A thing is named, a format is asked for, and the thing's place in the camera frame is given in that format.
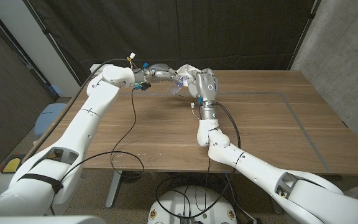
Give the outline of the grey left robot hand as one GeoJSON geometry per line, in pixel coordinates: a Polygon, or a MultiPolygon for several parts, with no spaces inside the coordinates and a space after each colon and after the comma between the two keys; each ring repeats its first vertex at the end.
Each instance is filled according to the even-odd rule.
{"type": "Polygon", "coordinates": [[[160,81],[170,81],[182,84],[181,77],[167,64],[157,63],[145,68],[133,69],[135,82],[137,83],[158,83],[160,81]]]}

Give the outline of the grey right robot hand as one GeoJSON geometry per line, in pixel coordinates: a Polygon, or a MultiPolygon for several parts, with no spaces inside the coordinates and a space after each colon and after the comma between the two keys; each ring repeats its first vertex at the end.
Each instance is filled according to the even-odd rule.
{"type": "Polygon", "coordinates": [[[191,70],[190,75],[194,78],[188,88],[193,97],[198,100],[200,106],[200,119],[217,119],[216,96],[218,94],[218,79],[210,68],[200,71],[191,70]]]}

